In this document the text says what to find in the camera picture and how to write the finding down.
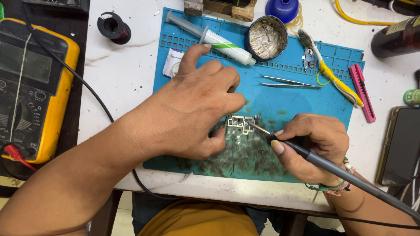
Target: fingernail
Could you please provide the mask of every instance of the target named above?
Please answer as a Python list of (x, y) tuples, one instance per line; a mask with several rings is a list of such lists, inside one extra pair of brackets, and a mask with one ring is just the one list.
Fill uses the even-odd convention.
[(281, 130), (279, 130), (279, 131), (275, 132), (275, 133), (274, 133), (274, 135), (276, 135), (276, 136), (277, 136), (277, 135), (282, 134), (283, 132), (284, 132), (284, 129), (281, 129)]
[(271, 141), (271, 147), (277, 154), (282, 154), (284, 152), (284, 147), (281, 145), (281, 143), (277, 140)]

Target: hand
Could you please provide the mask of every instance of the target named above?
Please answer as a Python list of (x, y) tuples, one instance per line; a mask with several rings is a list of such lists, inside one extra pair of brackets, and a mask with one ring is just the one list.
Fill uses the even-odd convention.
[(225, 147), (224, 128), (213, 137), (208, 136), (210, 129), (226, 114), (239, 111), (245, 99), (235, 93), (240, 76), (233, 67), (210, 60), (196, 69), (198, 58), (210, 48), (188, 49), (175, 78), (121, 118), (134, 152), (148, 158), (168, 154), (203, 160)]
[[(349, 149), (349, 136), (342, 122), (331, 116), (301, 113), (276, 132), (276, 137), (279, 140), (306, 135), (315, 143), (311, 151), (344, 168), (343, 159)], [(302, 182), (335, 186), (343, 181), (328, 171), (306, 161), (283, 142), (272, 141), (271, 146), (281, 164)]]

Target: yellow cable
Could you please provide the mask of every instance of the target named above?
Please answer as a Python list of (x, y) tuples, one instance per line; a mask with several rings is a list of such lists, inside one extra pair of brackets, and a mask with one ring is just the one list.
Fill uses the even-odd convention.
[(344, 19), (346, 19), (350, 22), (353, 22), (353, 23), (356, 23), (356, 24), (361, 24), (361, 25), (382, 25), (382, 26), (390, 26), (390, 25), (396, 24), (396, 22), (359, 21), (359, 20), (353, 19), (343, 12), (343, 10), (340, 7), (339, 0), (334, 0), (334, 2), (336, 3), (336, 7), (337, 7), (337, 10), (339, 11), (340, 15)]
[(400, 2), (403, 2), (403, 3), (407, 3), (407, 4), (410, 4), (410, 5), (415, 5), (415, 6), (417, 6), (417, 4), (416, 4), (415, 2), (410, 1), (410, 0), (397, 0), (397, 1), (400, 1)]
[(326, 82), (325, 84), (322, 84), (321, 82), (319, 82), (319, 74), (321, 73), (321, 71), (318, 71), (318, 73), (316, 74), (316, 81), (318, 82), (319, 85), (327, 85), (331, 82), (331, 80), (328, 80), (328, 82)]

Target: white table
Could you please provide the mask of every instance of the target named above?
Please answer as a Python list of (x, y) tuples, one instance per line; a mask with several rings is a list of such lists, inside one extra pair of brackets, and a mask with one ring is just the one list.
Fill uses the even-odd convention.
[[(340, 2), (343, 10), (356, 19), (391, 22), (407, 19), (362, 1)], [(266, 0), (258, 0), (254, 19), (265, 15), (265, 3)], [(377, 119), (375, 123), (368, 124), (361, 109), (353, 109), (348, 128), (350, 148), (347, 157), (359, 173), (374, 181), (389, 112), (392, 107), (403, 105), (402, 95), (406, 90), (416, 88), (413, 73), (418, 69), (418, 54), (378, 59), (370, 50), (370, 42), (376, 30), (383, 26), (347, 22), (334, 11), (329, 0), (301, 0), (301, 3), (304, 29), (315, 40), (365, 51), (364, 76)], [(183, 10), (184, 3), (183, 0), (91, 0), (84, 79), (102, 98), (114, 119), (152, 94), (163, 7)], [(132, 37), (126, 45), (112, 43), (97, 29), (98, 16), (112, 10), (131, 28)], [(154, 16), (158, 10), (161, 10), (160, 13)], [(250, 25), (218, 13), (205, 11), (205, 15)], [(83, 88), (80, 111), (78, 143), (110, 124), (86, 87)], [(332, 210), (323, 194), (316, 195), (316, 191), (307, 189), (304, 184), (188, 175), (146, 170), (142, 166), (136, 170), (145, 186), (160, 194), (297, 210)], [(142, 191), (132, 173), (128, 173), (115, 188)]]

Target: blue silicone mat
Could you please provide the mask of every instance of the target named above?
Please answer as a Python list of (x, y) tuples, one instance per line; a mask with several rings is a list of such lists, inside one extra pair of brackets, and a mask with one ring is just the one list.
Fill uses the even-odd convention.
[[(205, 28), (209, 24), (210, 30), (242, 48), (244, 48), (244, 36), (248, 29), (248, 27), (239, 24), (208, 17), (185, 15), (182, 11), (164, 8), (153, 93), (169, 81), (169, 78), (162, 74), (169, 48), (186, 51), (190, 46), (199, 42), (199, 39), (194, 35), (182, 30), (176, 24), (165, 21), (169, 10), (172, 10), (176, 16), (183, 17), (201, 28)], [(324, 42), (315, 41), (315, 43), (326, 65), (341, 81), (354, 90), (348, 67), (357, 63), (362, 69), (364, 68), (363, 51)], [(332, 83), (321, 89), (273, 88), (258, 84), (258, 82), (274, 83), (259, 75), (262, 74), (317, 85), (316, 73), (318, 70), (304, 71), (303, 55), (304, 50), (298, 39), (289, 36), (286, 49), (274, 60), (257, 62), (255, 66), (244, 66), (229, 56), (212, 49), (209, 54), (198, 60), (197, 67), (215, 58), (224, 66), (233, 66), (241, 76), (241, 83), (236, 91), (242, 93), (246, 100), (246, 105), (236, 115), (259, 115), (263, 121), (262, 125), (268, 130), (281, 129), (297, 113), (334, 116), (343, 122), (347, 129), (353, 104)], [(325, 83), (328, 79), (320, 75), (320, 81)], [(227, 143), (223, 152), (206, 161), (198, 162), (179, 157), (159, 156), (144, 162), (143, 166), (147, 169), (179, 173), (194, 171), (194, 174), (208, 176), (299, 182), (281, 166), (277, 157), (266, 144), (259, 145), (259, 150), (238, 151), (238, 148), (233, 144)]]

